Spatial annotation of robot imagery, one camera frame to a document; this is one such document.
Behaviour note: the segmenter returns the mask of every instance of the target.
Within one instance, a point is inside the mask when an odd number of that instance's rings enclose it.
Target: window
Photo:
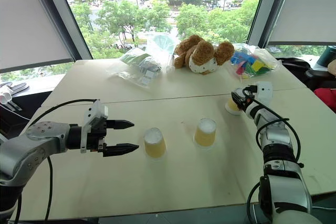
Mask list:
[[[40,78],[45,76],[53,76],[56,74],[64,74],[71,68],[73,62],[61,63],[57,65],[43,66],[38,68],[28,68],[24,70],[1,73],[1,82],[21,81],[32,78]]]
[[[67,0],[94,59],[146,46],[146,33],[246,42],[259,0]]]
[[[306,46],[306,45],[268,45],[266,48],[276,58],[290,58],[290,57],[320,57],[325,46]]]

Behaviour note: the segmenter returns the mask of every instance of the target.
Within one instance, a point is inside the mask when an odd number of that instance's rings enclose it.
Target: red object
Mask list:
[[[320,88],[314,91],[315,95],[322,100],[333,112],[336,113],[336,89]]]
[[[241,63],[238,64],[238,68],[236,70],[236,74],[238,75],[242,75],[244,73],[244,64],[246,63],[246,61],[242,61]]]

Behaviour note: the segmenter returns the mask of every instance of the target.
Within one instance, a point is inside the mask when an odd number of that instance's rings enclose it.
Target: white window shade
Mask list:
[[[1,72],[71,61],[39,0],[0,0],[0,6]]]
[[[285,0],[270,45],[336,44],[336,0]]]

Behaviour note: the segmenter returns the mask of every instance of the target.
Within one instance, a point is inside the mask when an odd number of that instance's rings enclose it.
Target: chair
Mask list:
[[[298,58],[277,59],[312,91],[317,88],[336,88],[336,77],[327,71],[313,70],[308,62]]]

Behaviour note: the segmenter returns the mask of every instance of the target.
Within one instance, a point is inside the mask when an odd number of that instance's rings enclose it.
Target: plastic cup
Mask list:
[[[209,118],[203,118],[199,121],[194,141],[201,147],[211,147],[216,138],[216,122]]]
[[[146,153],[152,158],[160,158],[166,152],[163,135],[158,128],[146,130],[144,135]]]
[[[225,104],[225,109],[232,115],[240,115],[241,110],[239,110],[237,104],[230,98],[227,103]]]
[[[10,102],[12,100],[12,93],[13,91],[7,87],[7,86],[3,86],[0,89],[0,103],[1,104],[7,104],[8,102]]]

